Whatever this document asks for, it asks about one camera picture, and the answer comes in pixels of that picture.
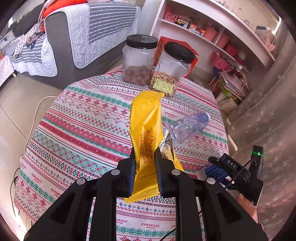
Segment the person's right hand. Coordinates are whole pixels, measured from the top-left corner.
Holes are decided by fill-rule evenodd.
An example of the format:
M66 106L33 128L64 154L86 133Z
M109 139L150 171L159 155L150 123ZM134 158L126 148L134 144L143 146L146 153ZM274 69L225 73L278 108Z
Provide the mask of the person's right hand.
M239 194L236 198L237 202L244 208L244 210L258 223L257 209L243 194Z

